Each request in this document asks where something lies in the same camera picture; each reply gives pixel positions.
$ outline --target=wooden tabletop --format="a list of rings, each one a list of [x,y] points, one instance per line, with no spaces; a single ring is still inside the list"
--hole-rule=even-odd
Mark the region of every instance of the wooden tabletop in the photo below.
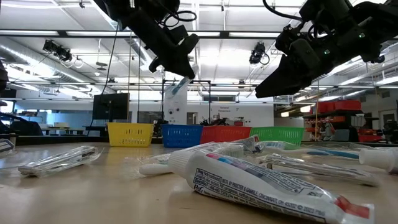
[[[51,156],[81,145],[104,149],[87,166],[75,167],[49,177],[22,177],[15,166]],[[138,178],[137,157],[163,154],[162,145],[148,148],[109,148],[105,143],[59,144],[17,147],[18,153],[0,159],[1,224],[71,223],[310,223],[276,212],[217,200],[195,193],[175,174]],[[307,179],[352,203],[373,203],[376,223],[397,223],[398,176],[361,166],[358,161],[305,159],[361,168],[381,181],[366,187],[340,180]]]

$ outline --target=toothpaste tube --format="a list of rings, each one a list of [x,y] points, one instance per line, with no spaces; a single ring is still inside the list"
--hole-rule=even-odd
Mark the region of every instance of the toothpaste tube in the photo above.
[[[208,151],[175,151],[170,170],[195,191],[321,223],[374,223],[373,205],[354,205],[311,183]]]

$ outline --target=black cable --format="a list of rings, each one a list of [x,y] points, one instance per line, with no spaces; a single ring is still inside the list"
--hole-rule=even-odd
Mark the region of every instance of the black cable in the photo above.
[[[269,58],[269,55],[267,55],[267,54],[264,54],[264,56],[266,56],[268,58],[268,62],[267,63],[262,63],[261,60],[260,60],[260,64],[261,65],[268,65],[269,62],[271,62],[271,59]]]
[[[167,7],[165,7],[162,3],[160,3],[159,1],[157,1],[157,3],[158,3],[160,6],[162,6],[162,7],[168,12],[168,14],[169,14],[163,21],[159,21],[159,23],[158,23],[158,24],[163,25],[163,26],[165,26],[165,27],[174,27],[174,26],[176,26],[179,22],[192,22],[192,21],[195,21],[196,19],[198,19],[197,14],[194,13],[194,12],[192,12],[192,11],[184,10],[184,11],[172,12],[172,11],[170,11]],[[193,15],[193,18],[191,18],[191,19],[182,19],[182,18],[180,18],[180,16],[179,16],[180,14],[191,14],[191,15]],[[175,24],[171,25],[171,26],[168,26],[168,25],[166,24],[166,22],[167,22],[170,18],[172,18],[172,17],[173,17],[174,19],[176,19],[177,22],[176,22]]]
[[[119,30],[119,23],[116,26],[116,32],[114,34],[114,39],[113,39],[113,46],[112,46],[112,51],[111,51],[111,58],[109,59],[109,66],[108,66],[108,72],[106,73],[106,80],[105,80],[105,85],[104,88],[102,89],[101,95],[99,96],[99,102],[101,102],[102,96],[104,95],[106,86],[108,85],[108,79],[109,79],[109,71],[111,70],[111,63],[112,63],[112,57],[113,57],[113,51],[114,51],[114,46],[116,44],[116,38],[118,37],[118,30]],[[91,119],[90,123],[90,128],[88,129],[87,136],[90,134],[91,127],[93,125],[94,118]]]
[[[139,39],[139,48],[141,48],[141,39]],[[141,51],[138,52],[138,64],[141,61]],[[140,90],[140,79],[141,79],[141,69],[138,66],[138,107],[137,107],[137,123],[139,123],[139,90]]]
[[[298,20],[300,22],[303,22],[303,19],[301,17],[298,16],[293,16],[293,15],[288,15],[288,14],[284,14],[281,12],[276,11],[275,9],[271,8],[266,0],[262,0],[262,3],[264,4],[264,6],[272,13],[277,14],[278,16],[284,17],[284,18],[288,18],[288,19],[294,19],[294,20]]]

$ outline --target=toothbrush handle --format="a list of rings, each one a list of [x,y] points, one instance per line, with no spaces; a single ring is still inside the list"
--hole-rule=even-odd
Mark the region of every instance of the toothbrush handle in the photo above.
[[[145,164],[139,168],[139,173],[142,175],[160,175],[170,172],[169,166],[163,164]]]

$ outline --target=window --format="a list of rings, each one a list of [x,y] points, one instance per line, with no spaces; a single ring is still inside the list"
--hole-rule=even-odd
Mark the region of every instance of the window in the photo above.
[[[359,97],[359,100],[360,100],[361,103],[365,103],[366,102],[366,96]]]
[[[390,97],[390,91],[385,91],[384,93],[381,93],[381,98],[387,98]]]
[[[209,101],[209,95],[203,96],[203,101]],[[218,102],[218,101],[235,102],[236,96],[234,96],[234,95],[211,96],[211,101],[212,102]]]

